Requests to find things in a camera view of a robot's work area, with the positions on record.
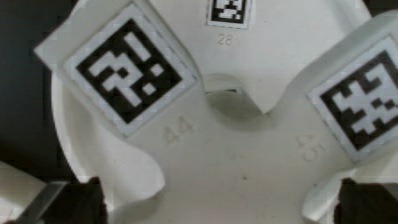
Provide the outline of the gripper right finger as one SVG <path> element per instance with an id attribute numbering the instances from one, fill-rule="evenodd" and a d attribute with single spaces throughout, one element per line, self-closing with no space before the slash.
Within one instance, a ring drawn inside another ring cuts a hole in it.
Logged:
<path id="1" fill-rule="evenodd" d="M 398 183 L 342 179 L 334 224 L 398 224 Z"/>

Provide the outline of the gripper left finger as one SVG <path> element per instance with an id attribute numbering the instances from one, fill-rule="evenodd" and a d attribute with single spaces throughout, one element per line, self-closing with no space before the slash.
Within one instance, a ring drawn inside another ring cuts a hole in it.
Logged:
<path id="1" fill-rule="evenodd" d="M 51 182 L 30 202 L 14 224 L 108 224 L 101 181 Z"/>

